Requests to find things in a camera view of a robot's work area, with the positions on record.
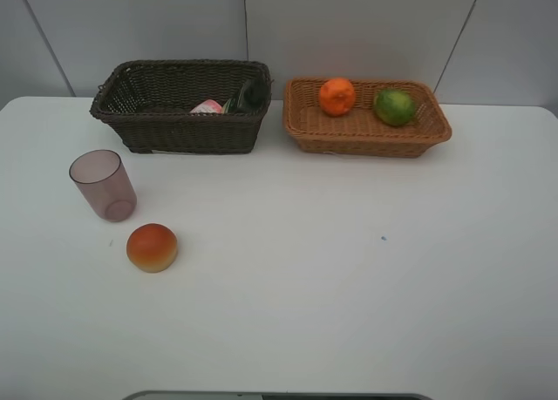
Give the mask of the orange round bread bun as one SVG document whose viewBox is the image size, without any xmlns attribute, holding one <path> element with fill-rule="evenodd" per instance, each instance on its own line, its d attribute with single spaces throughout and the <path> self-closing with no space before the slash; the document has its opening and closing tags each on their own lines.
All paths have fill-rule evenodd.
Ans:
<svg viewBox="0 0 558 400">
<path fill-rule="evenodd" d="M 134 230 L 126 243 L 128 260 L 147 273 L 159 273 L 169 268 L 178 254 L 178 240 L 173 231 L 157 223 Z"/>
</svg>

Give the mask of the translucent purple plastic cup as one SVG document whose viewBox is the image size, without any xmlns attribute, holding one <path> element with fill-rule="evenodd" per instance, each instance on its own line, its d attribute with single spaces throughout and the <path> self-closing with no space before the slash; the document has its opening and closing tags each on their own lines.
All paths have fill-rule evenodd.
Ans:
<svg viewBox="0 0 558 400">
<path fill-rule="evenodd" d="M 72 162 L 69 176 L 99 218 L 120 222 L 132 215 L 137 196 L 116 152 L 99 149 L 82 154 Z"/>
</svg>

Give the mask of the orange tangerine fruit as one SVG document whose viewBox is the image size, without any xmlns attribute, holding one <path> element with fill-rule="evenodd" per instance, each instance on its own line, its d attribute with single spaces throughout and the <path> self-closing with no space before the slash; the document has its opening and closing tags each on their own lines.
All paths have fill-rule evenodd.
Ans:
<svg viewBox="0 0 558 400">
<path fill-rule="evenodd" d="M 340 117 L 347 114 L 356 103 L 355 88 L 346 78 L 332 78 L 322 84 L 318 100 L 327 115 Z"/>
</svg>

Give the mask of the tan wicker basket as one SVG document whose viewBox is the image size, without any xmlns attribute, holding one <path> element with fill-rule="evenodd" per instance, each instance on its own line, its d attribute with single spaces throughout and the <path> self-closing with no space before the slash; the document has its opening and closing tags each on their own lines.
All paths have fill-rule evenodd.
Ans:
<svg viewBox="0 0 558 400">
<path fill-rule="evenodd" d="M 387 158 L 417 158 L 452 137 L 445 114 L 431 89 L 409 80 L 353 79 L 356 103 L 340 117 L 327 115 L 319 105 L 326 78 L 293 78 L 284 90 L 282 122 L 288 135 L 307 153 L 336 153 Z M 389 126 L 374 112 L 383 89 L 410 94 L 416 112 L 410 123 Z"/>
</svg>

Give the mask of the green lime fruit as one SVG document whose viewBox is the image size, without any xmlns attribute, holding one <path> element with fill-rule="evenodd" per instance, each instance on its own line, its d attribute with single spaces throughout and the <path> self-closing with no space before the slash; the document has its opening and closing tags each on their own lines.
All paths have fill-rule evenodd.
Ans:
<svg viewBox="0 0 558 400">
<path fill-rule="evenodd" d="M 374 99 L 373 109 L 385 124 L 400 127 L 412 121 L 416 105 L 411 95 L 396 89 L 383 89 Z"/>
</svg>

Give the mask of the black rectangular pump bottle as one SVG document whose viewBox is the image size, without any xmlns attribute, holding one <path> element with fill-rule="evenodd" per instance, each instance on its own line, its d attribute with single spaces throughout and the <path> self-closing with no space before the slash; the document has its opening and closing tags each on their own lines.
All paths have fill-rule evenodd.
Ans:
<svg viewBox="0 0 558 400">
<path fill-rule="evenodd" d="M 249 114 L 258 110 L 265 102 L 269 92 L 262 78 L 247 80 L 233 97 L 221 108 L 222 114 Z"/>
</svg>

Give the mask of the pink bottle white cap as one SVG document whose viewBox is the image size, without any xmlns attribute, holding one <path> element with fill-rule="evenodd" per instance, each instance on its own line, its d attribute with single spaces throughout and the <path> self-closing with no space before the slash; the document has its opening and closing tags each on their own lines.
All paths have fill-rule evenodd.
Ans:
<svg viewBox="0 0 558 400">
<path fill-rule="evenodd" d="M 190 113 L 222 113 L 222 106 L 213 99 L 206 99 L 205 101 L 196 105 Z"/>
</svg>

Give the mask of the dark brown wicker basket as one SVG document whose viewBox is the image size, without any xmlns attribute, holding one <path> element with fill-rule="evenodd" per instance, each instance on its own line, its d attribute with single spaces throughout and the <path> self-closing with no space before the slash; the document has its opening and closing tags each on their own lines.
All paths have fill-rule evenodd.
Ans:
<svg viewBox="0 0 558 400">
<path fill-rule="evenodd" d="M 190 113 L 213 99 L 223 106 L 250 79 L 269 87 L 249 114 Z M 133 60 L 99 87 L 90 114 L 110 126 L 133 153 L 251 153 L 271 101 L 264 63 L 241 60 Z"/>
</svg>

